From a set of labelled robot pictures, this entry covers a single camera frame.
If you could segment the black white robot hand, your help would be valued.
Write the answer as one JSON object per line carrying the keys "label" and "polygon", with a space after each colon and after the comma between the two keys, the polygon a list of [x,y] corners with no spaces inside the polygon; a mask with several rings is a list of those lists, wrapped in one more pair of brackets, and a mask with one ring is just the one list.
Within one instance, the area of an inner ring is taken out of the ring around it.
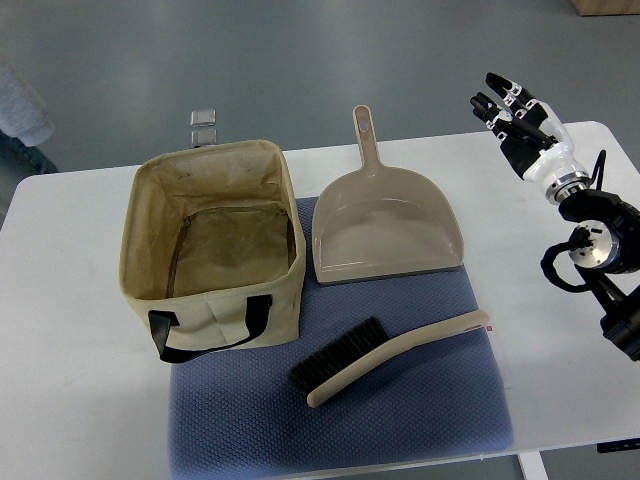
{"label": "black white robot hand", "polygon": [[499,141],[516,175],[539,188],[552,204],[587,189],[591,178],[575,159],[574,143],[553,109],[520,84],[489,72],[485,82],[498,102],[479,92],[473,114]]}

